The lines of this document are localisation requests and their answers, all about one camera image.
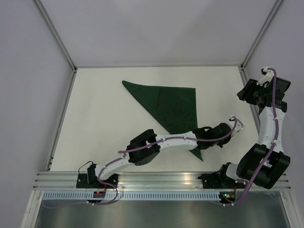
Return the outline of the dark green cloth napkin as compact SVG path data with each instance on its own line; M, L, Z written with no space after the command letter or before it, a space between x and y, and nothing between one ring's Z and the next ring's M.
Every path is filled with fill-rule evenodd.
M139 85L127 81L122 84L169 135L198 128L194 88ZM202 158L200 151L191 153Z

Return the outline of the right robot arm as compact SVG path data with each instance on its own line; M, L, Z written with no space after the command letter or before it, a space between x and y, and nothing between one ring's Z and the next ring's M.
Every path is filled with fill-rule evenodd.
M287 112L283 101L290 81L272 78L260 84L250 79L238 92L241 101L258 106L260 130L258 141L244 155L238 164L222 165L217 175L221 189L244 186L244 180L254 178L253 183L265 189L272 188L290 164L290 157L284 155L281 133L282 123Z

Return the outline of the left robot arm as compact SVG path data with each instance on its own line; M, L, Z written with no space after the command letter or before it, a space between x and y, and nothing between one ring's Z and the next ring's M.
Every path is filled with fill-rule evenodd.
M166 151L201 151L215 145L223 147L237 132L237 119L233 116L229 123L220 123L216 127L196 128L180 134L161 135L148 129L132 139L125 151L119 151L118 157L103 164L93 163L87 169L87 183L99 188L119 170L129 166L143 166L150 163L159 153Z

